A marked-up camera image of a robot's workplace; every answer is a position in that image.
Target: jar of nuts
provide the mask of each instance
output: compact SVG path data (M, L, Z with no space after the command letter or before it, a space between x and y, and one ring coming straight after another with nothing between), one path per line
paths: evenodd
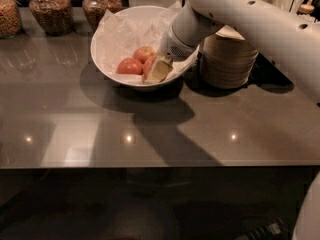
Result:
M21 16L16 1L0 0L0 38L13 37L21 28Z
M73 30L73 10L70 0L31 0L29 8L48 35L61 36Z
M106 10L116 13L122 9L121 0L83 0L82 8L86 18L95 31Z

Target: apple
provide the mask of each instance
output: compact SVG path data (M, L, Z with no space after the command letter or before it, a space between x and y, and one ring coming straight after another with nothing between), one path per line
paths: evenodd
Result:
M144 65L143 65L143 78L144 79L147 79L148 74L151 70L152 64L155 59L156 59L156 56L152 56L149 59L147 59L147 61L144 63Z
M142 75L143 65L139 60L135 58L127 57L119 63L117 68L117 73Z
M151 46L141 46L133 53L133 58L139 60L142 64L144 64L147 59L154 56L156 51Z

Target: stacked plates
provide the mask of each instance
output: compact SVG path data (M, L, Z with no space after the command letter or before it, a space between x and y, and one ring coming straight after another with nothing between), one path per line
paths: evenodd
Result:
M209 84L233 89L248 81L258 51L238 32L225 26L202 46L200 75Z

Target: reflective counter surface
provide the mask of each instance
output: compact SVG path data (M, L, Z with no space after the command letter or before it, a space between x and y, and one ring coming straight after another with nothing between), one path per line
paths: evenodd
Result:
M74 12L75 31L49 37L22 8L24 32L0 40L0 168L320 164L320 108L296 86L219 91L195 65L132 90L96 68Z

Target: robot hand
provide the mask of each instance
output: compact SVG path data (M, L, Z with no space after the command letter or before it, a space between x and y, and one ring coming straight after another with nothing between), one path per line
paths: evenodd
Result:
M164 34L160 51L173 61L185 60L224 24L320 102L320 24L261 0L189 0Z

